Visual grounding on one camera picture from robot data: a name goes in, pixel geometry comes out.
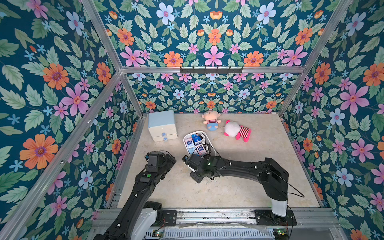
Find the dark blue Tempo pack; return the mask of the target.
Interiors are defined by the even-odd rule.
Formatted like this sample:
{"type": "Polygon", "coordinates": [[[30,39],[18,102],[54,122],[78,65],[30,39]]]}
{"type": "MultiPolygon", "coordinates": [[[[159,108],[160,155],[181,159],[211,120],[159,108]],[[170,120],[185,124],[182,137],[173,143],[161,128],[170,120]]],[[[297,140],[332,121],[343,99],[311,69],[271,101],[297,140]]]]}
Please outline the dark blue Tempo pack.
{"type": "Polygon", "coordinates": [[[188,149],[189,155],[193,155],[196,152],[196,147],[192,147],[188,149]]]}

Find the blue cartoon tissue pack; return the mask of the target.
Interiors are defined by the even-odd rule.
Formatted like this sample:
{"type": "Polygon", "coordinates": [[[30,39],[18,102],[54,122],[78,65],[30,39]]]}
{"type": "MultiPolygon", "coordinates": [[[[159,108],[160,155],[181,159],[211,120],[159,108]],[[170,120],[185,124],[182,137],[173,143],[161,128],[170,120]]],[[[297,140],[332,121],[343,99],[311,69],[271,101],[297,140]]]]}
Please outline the blue cartoon tissue pack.
{"type": "Polygon", "coordinates": [[[195,146],[198,146],[198,145],[202,144],[202,140],[200,138],[199,133],[192,134],[191,138],[193,139],[193,141],[195,143],[195,146]]]}

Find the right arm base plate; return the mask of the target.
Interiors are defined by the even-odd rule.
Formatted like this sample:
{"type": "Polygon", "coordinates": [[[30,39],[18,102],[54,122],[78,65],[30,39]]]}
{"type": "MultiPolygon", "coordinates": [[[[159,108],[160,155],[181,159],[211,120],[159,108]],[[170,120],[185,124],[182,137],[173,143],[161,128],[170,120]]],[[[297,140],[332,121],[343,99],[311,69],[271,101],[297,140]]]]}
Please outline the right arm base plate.
{"type": "Polygon", "coordinates": [[[296,226],[297,220],[291,208],[287,208],[285,217],[272,213],[271,209],[254,210],[255,219],[258,225],[263,226],[296,226]]]}

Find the white plastic storage box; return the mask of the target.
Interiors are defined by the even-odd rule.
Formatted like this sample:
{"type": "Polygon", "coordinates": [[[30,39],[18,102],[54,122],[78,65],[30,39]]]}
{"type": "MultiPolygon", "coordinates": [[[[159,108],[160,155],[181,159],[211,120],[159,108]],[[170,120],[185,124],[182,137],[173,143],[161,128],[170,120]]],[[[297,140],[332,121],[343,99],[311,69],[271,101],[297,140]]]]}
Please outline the white plastic storage box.
{"type": "Polygon", "coordinates": [[[218,155],[217,151],[213,147],[213,144],[208,138],[208,135],[203,131],[195,131],[185,135],[183,138],[183,143],[187,150],[188,156],[218,155]]]}

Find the white pink plush toy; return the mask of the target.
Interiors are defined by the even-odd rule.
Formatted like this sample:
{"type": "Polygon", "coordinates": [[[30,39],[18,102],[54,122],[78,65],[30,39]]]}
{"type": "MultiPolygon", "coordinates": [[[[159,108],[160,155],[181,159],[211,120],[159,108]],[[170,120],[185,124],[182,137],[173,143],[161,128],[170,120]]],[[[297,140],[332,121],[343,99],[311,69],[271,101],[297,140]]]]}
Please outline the white pink plush toy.
{"type": "Polygon", "coordinates": [[[236,138],[239,140],[243,138],[244,142],[247,143],[251,137],[252,130],[243,125],[239,125],[234,121],[226,121],[226,125],[224,127],[224,135],[231,138],[236,138]]]}

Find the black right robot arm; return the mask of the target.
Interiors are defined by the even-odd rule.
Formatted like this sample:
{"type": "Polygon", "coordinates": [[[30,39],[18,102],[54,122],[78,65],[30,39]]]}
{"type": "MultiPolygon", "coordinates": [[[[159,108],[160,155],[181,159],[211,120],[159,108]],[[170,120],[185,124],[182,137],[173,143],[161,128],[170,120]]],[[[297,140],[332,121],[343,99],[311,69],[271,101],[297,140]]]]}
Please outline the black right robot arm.
{"type": "Polygon", "coordinates": [[[184,156],[183,162],[192,170],[190,176],[197,183],[203,178],[236,177],[260,183],[271,199],[272,214],[281,218],[288,211],[289,173],[272,158],[260,162],[228,160],[221,156],[184,156]]]}

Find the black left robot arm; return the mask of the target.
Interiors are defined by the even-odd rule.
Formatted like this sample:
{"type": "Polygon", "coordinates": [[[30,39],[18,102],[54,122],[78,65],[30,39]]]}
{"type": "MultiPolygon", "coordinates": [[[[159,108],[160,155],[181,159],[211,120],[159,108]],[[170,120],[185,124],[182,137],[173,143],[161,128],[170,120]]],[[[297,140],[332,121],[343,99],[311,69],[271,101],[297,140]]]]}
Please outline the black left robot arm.
{"type": "Polygon", "coordinates": [[[156,222],[158,210],[146,209],[145,204],[177,160],[167,151],[149,152],[145,159],[147,164],[137,174],[133,190],[121,212],[104,234],[94,237],[95,240],[141,240],[156,222]]]}

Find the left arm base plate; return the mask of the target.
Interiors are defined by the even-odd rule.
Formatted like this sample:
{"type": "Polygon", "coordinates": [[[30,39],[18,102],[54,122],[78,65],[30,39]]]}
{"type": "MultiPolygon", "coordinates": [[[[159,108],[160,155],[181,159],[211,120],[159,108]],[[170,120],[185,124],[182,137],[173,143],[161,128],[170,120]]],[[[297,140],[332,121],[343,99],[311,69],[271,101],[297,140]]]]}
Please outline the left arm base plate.
{"type": "Polygon", "coordinates": [[[177,211],[176,210],[161,210],[156,211],[156,221],[152,224],[152,227],[168,227],[175,226],[177,220],[177,211]]]}

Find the pink floral Tempo tissue pack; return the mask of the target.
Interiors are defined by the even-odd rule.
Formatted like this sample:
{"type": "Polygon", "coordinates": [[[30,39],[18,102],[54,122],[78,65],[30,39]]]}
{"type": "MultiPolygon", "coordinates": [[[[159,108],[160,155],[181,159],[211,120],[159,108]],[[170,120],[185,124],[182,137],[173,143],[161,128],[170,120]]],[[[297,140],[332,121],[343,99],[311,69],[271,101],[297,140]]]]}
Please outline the pink floral Tempo tissue pack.
{"type": "Polygon", "coordinates": [[[189,149],[192,149],[195,147],[195,143],[193,141],[192,138],[186,138],[185,139],[185,145],[186,145],[186,148],[189,150],[189,149]]]}

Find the black wall hook rail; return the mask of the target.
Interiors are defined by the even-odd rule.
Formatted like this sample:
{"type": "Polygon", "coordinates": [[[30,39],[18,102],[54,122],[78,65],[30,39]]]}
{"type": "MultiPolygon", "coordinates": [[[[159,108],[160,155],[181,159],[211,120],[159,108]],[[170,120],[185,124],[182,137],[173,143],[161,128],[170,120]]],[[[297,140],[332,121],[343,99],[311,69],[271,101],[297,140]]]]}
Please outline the black wall hook rail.
{"type": "Polygon", "coordinates": [[[181,74],[219,74],[219,75],[228,75],[228,74],[240,74],[243,72],[243,68],[235,67],[181,67],[181,74]]]}

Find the baby doll plush toy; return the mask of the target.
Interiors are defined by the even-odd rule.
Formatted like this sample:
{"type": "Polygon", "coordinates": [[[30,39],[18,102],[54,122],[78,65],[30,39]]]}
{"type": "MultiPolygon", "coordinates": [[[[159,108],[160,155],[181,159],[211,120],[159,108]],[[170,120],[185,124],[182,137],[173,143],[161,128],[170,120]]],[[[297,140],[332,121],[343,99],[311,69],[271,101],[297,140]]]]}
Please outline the baby doll plush toy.
{"type": "Polygon", "coordinates": [[[203,123],[207,126],[209,131],[213,132],[219,128],[219,124],[221,123],[221,120],[219,120],[220,116],[220,113],[213,110],[209,110],[202,115],[202,118],[204,119],[203,123]]]}

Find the small blue-top drawer cabinet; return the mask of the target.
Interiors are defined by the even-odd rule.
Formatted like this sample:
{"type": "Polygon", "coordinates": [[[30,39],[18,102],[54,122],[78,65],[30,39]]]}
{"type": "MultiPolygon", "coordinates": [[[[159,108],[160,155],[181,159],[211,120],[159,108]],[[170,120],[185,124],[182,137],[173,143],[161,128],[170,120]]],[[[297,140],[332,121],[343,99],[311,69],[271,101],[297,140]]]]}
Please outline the small blue-top drawer cabinet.
{"type": "Polygon", "coordinates": [[[148,130],[154,142],[178,138],[174,111],[149,113],[148,130]]]}

